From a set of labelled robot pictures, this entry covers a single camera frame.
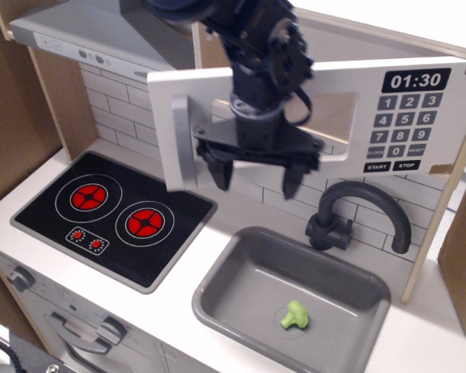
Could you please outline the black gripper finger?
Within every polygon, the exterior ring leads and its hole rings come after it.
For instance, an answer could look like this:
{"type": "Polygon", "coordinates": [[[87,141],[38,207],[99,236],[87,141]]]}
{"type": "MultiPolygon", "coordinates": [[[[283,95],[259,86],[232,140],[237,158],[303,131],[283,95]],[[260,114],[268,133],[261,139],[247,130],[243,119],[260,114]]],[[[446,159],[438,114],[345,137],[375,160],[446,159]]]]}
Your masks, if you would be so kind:
{"type": "Polygon", "coordinates": [[[285,168],[282,191],[284,198],[289,200],[296,194],[304,175],[310,173],[310,168],[304,163],[291,163],[285,168]]]}
{"type": "Polygon", "coordinates": [[[233,173],[233,161],[229,159],[208,158],[207,168],[216,186],[221,190],[228,190],[233,173]]]}

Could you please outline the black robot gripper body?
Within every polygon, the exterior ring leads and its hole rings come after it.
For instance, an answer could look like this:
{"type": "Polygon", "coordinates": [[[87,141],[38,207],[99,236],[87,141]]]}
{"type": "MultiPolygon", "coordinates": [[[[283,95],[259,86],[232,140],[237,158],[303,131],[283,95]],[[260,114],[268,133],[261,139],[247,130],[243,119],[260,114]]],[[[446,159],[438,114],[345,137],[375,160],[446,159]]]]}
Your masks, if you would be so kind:
{"type": "Polygon", "coordinates": [[[318,169],[323,146],[307,131],[288,124],[283,114],[273,119],[236,117],[198,124],[192,135],[198,140],[198,155],[206,162],[208,158],[229,159],[285,168],[304,163],[310,171],[318,169]]]}

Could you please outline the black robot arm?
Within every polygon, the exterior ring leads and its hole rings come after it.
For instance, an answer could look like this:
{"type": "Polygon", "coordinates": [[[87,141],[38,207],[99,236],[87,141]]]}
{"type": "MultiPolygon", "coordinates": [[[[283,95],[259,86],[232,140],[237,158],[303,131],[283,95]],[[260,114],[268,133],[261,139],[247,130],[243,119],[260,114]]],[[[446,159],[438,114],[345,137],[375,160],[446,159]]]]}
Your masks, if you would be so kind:
{"type": "Polygon", "coordinates": [[[301,130],[311,118],[285,117],[286,102],[297,96],[312,109],[301,88],[312,78],[313,60],[289,1],[146,1],[144,6],[169,23],[205,25],[217,33],[232,68],[230,107],[234,119],[193,134],[197,154],[217,187],[227,190],[236,160],[282,166],[282,191],[297,192],[303,176],[318,168],[322,141],[301,130]]]}

